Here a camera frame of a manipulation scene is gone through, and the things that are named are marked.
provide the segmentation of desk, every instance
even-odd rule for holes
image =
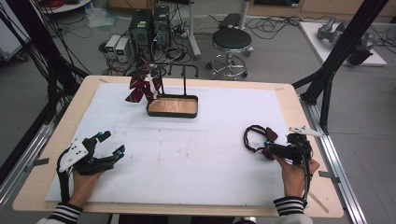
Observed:
[[[86,77],[74,100],[68,107],[61,122],[49,140],[40,159],[49,158],[49,164],[33,169],[14,201],[13,207],[18,211],[52,211],[57,203],[46,202],[44,198],[55,177],[58,156],[68,147],[86,109],[95,95],[97,87],[103,82],[129,83],[129,77]],[[182,79],[165,79],[166,86],[182,86]],[[276,93],[282,114],[287,126],[308,126],[304,111],[294,88],[289,84],[230,82],[214,80],[188,80],[187,86],[222,87],[271,90]],[[321,164],[320,170],[327,171],[320,157],[315,139],[308,136],[314,150],[314,158]],[[341,207],[332,181],[319,176],[314,177],[308,196],[309,207],[306,213],[311,217],[341,217]],[[88,203],[86,212],[96,213],[134,213],[134,214],[167,214],[167,215],[210,215],[237,217],[275,217],[274,207],[261,206],[222,206],[222,205],[177,205],[177,204],[132,204],[132,203]]]

